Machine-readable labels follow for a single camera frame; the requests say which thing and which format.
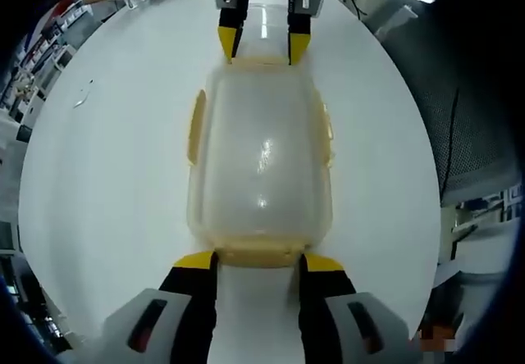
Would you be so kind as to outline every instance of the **white tabletop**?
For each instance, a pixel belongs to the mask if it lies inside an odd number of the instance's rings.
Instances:
[[[158,0],[117,13],[73,57],[34,127],[22,248],[81,334],[97,335],[108,315],[201,248],[186,224],[185,155],[194,98],[223,59],[214,5]],[[381,45],[336,0],[312,21],[303,64],[335,133],[333,224],[316,250],[413,334],[440,240],[436,170],[416,104]],[[303,361],[291,274],[222,268],[209,362]]]

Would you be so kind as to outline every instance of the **round white table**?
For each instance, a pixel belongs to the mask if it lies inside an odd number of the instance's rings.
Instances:
[[[186,145],[194,98],[223,61],[218,17],[215,0],[120,11],[74,56],[34,127],[21,244],[79,334],[98,335],[175,260],[202,250],[186,224]],[[315,250],[341,262],[356,289],[375,294],[412,335],[440,242],[436,169],[418,109],[381,45],[337,0],[313,19],[304,62],[335,134],[333,224]],[[209,362],[303,362],[291,280],[291,269],[222,267]]]

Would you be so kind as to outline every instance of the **desk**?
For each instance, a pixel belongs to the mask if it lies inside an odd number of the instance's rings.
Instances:
[[[194,98],[223,59],[218,17],[215,0],[120,11],[75,54],[34,127],[21,244],[81,334],[96,335],[118,307],[157,288],[176,259],[202,248],[186,224],[185,155]],[[340,2],[324,0],[312,35],[304,65],[335,133],[334,219],[317,251],[343,263],[356,289],[374,293],[413,334],[440,242],[425,127],[390,58]],[[210,362],[301,362],[291,275],[221,270]]]

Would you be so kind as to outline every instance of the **white table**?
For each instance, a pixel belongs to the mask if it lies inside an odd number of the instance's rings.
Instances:
[[[159,0],[119,12],[73,57],[34,127],[21,244],[81,334],[98,334],[108,315],[201,248],[186,224],[185,154],[194,98],[223,59],[214,5]],[[312,34],[304,64],[328,104],[336,154],[334,219],[317,250],[413,334],[440,241],[427,133],[394,64],[342,4],[325,0]],[[303,361],[291,274],[221,270],[209,362]]]

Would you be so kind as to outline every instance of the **translucent plastic container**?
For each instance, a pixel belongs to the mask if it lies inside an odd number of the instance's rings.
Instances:
[[[267,52],[263,42],[240,50]],[[331,225],[331,127],[306,73],[285,56],[254,55],[217,68],[197,98],[188,222],[223,261],[286,266]]]

